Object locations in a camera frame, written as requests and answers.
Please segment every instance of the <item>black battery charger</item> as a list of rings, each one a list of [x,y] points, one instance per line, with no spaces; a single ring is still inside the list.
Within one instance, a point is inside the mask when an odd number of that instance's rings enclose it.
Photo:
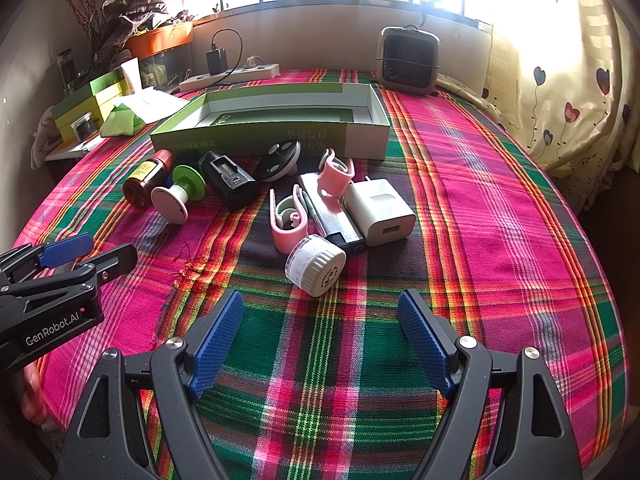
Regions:
[[[260,196],[258,181],[222,153],[206,153],[198,168],[229,211],[246,207]]]

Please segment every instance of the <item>yellow label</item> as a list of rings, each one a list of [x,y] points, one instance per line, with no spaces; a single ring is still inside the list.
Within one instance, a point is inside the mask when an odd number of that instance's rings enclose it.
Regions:
[[[156,163],[152,162],[151,160],[148,160],[146,162],[143,162],[142,164],[140,164],[137,168],[136,171],[134,171],[133,173],[131,173],[131,175],[129,175],[129,178],[136,178],[138,180],[144,180],[145,177],[151,173],[151,171],[153,170],[153,168],[156,167]]]

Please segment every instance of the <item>yellow box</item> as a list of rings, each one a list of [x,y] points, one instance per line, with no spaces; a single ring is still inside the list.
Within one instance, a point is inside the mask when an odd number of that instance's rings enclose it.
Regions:
[[[57,118],[55,123],[60,131],[62,140],[67,142],[76,139],[76,134],[71,128],[71,123],[85,115],[87,112],[91,112],[95,121],[95,126],[100,128],[106,118],[109,117],[111,110],[113,110],[116,98],[127,95],[128,92],[129,88],[127,87],[126,81],[118,81],[116,84],[113,84],[98,92],[96,95],[89,97],[87,100],[82,101],[78,106]]]

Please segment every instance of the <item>towel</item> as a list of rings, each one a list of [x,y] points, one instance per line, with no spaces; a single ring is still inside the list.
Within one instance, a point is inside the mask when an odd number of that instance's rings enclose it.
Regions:
[[[47,108],[42,114],[40,123],[38,124],[38,131],[34,135],[35,140],[31,147],[32,170],[37,170],[42,166],[47,154],[62,143],[62,137],[60,137],[60,132],[51,113],[52,108],[53,106]]]

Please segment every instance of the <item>red bottle cap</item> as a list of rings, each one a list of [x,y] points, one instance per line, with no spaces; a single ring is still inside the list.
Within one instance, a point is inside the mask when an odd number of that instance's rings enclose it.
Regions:
[[[151,158],[156,158],[162,162],[162,165],[166,170],[171,170],[174,166],[174,154],[169,150],[158,150]]]

